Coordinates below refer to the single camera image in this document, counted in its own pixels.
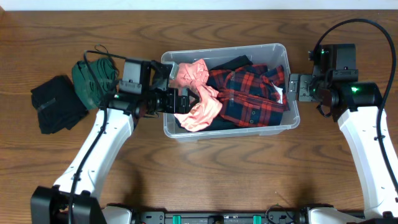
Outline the pink printed t-shirt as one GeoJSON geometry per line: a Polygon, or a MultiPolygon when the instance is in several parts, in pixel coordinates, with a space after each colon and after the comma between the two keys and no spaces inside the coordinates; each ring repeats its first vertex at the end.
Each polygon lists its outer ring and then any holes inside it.
{"type": "Polygon", "coordinates": [[[203,59],[194,63],[180,63],[178,66],[177,76],[171,81],[171,86],[180,90],[188,88],[199,96],[200,101],[187,114],[177,113],[174,117],[187,131],[201,131],[213,122],[222,109],[217,99],[219,91],[206,84],[210,74],[203,59]]]}

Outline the red navy plaid shirt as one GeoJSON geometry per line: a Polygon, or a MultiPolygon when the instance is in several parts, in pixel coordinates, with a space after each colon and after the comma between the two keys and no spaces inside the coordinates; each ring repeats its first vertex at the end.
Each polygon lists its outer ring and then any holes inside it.
{"type": "Polygon", "coordinates": [[[219,116],[242,128],[278,126],[289,110],[282,65],[245,65],[235,70],[212,70],[207,85],[219,91],[219,116]]]}

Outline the dark green garment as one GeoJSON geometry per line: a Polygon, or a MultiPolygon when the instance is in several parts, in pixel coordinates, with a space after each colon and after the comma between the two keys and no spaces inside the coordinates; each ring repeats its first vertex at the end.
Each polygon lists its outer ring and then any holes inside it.
{"type": "Polygon", "coordinates": [[[101,108],[104,96],[115,92],[119,81],[119,70],[107,48],[95,46],[93,54],[100,55],[96,60],[88,59],[89,52],[83,53],[83,60],[72,68],[75,93],[87,110],[101,108]]]}

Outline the black garment with tape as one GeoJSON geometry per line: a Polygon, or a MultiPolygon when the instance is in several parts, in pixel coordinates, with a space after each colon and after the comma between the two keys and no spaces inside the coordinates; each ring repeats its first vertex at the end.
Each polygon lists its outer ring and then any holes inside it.
{"type": "Polygon", "coordinates": [[[67,75],[55,76],[30,92],[43,134],[54,134],[64,128],[71,130],[88,114],[67,75]]]}

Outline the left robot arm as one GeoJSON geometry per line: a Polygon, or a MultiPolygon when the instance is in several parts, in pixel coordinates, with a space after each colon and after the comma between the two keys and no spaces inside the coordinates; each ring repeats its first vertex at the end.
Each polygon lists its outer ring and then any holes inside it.
{"type": "Polygon", "coordinates": [[[104,99],[104,108],[73,162],[53,187],[37,187],[33,193],[32,223],[139,223],[140,216],[129,207],[99,205],[110,168],[140,118],[157,112],[186,114],[200,101],[188,88],[119,90],[104,99]]]}

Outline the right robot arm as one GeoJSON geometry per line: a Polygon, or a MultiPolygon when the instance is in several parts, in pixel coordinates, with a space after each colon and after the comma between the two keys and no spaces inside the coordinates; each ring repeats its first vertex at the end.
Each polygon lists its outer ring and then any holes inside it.
{"type": "Polygon", "coordinates": [[[364,197],[363,217],[343,213],[331,205],[301,209],[297,223],[397,223],[397,173],[382,96],[375,83],[359,82],[354,44],[319,45],[309,53],[311,74],[290,75],[289,93],[298,101],[316,102],[324,117],[338,123],[351,150],[364,197]]]}

